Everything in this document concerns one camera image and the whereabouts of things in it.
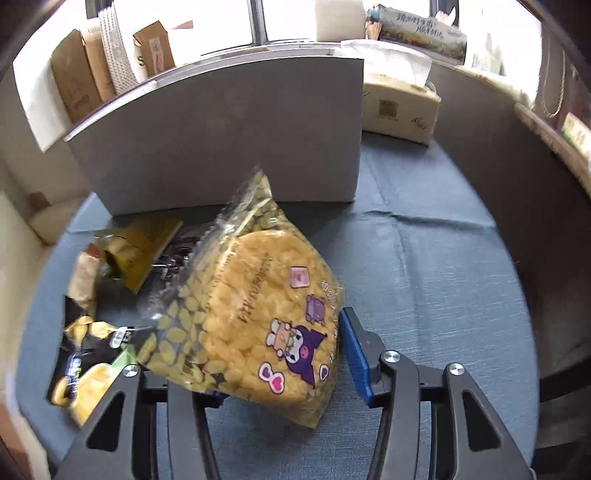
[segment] yellow snack bag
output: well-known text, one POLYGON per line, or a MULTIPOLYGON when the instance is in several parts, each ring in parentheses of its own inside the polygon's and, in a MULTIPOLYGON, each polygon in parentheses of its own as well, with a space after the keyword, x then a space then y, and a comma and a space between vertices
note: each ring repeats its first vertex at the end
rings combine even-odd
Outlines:
POLYGON ((112 256, 125 286, 137 293, 182 224, 176 218, 141 218, 125 228, 99 232, 97 243, 112 256))
POLYGON ((336 383, 342 289, 257 172, 180 274, 138 360, 316 427, 336 383))

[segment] pink heart sticker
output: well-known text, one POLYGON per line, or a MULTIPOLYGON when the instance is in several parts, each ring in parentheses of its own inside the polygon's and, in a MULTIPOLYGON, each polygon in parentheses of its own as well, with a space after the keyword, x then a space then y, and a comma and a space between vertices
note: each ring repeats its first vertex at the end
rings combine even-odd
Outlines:
POLYGON ((269 386, 271 387, 271 391, 274 394, 278 395, 282 393, 285 388, 285 378, 283 377, 283 374, 280 372, 274 374, 273 378, 271 378, 271 381, 269 382, 269 386))

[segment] chip bag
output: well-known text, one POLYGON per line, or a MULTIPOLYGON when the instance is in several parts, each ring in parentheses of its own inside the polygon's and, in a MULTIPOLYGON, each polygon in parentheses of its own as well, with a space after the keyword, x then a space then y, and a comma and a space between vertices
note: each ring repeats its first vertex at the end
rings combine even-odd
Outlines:
POLYGON ((259 171, 197 245, 138 361, 316 427, 336 383, 341 296, 259 171))

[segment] black snack bag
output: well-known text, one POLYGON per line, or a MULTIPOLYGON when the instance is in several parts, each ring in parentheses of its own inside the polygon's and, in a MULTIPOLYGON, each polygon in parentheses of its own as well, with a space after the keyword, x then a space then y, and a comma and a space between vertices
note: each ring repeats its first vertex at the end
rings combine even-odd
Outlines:
POLYGON ((64 333, 47 399, 83 425, 120 371, 136 363, 135 352, 151 327, 114 327, 95 322, 74 300, 65 297, 64 333))

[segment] blue tablecloth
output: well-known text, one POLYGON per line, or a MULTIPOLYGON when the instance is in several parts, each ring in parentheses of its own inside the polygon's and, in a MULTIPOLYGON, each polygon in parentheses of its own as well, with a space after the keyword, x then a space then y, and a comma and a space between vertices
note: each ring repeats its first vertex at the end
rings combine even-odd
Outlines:
MULTIPOLYGON (((364 133, 353 203, 281 206, 344 284, 346 304, 362 324, 416 363, 464 364, 530 462, 538 375, 521 286, 494 220, 437 143, 425 147, 364 133)), ((199 223, 218 210, 174 215, 199 223)), ((100 200, 88 198, 43 271, 22 339, 18 403, 54 464, 77 431, 67 412, 45 400, 61 337, 63 294, 89 232, 109 221, 100 200)), ((102 306, 101 319, 123 325, 135 315, 134 303, 126 297, 102 306)), ((428 471, 430 419, 424 407, 417 478, 428 471)), ((317 430, 234 398, 207 416, 225 480, 342 479, 365 477, 380 411, 356 396, 341 358, 339 384, 317 430)), ((164 466, 161 474, 165 478, 164 466)))

